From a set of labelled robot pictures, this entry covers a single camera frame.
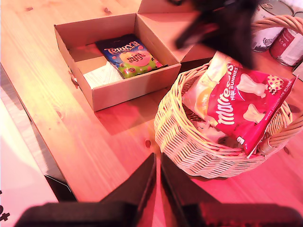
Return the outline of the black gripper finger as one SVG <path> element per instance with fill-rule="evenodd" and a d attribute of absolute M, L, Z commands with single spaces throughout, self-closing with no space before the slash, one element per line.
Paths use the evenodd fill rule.
<path fill-rule="evenodd" d="M 160 158 L 161 182 L 179 227 L 206 227 L 200 203 L 219 203 L 165 154 Z"/>
<path fill-rule="evenodd" d="M 251 26 L 248 23 L 227 23 L 210 34 L 208 46 L 218 50 L 245 68 L 253 68 L 254 60 L 251 51 Z"/>
<path fill-rule="evenodd" d="M 134 227 L 156 182 L 156 155 L 151 153 L 133 174 L 100 201 L 109 211 L 105 227 Z"/>

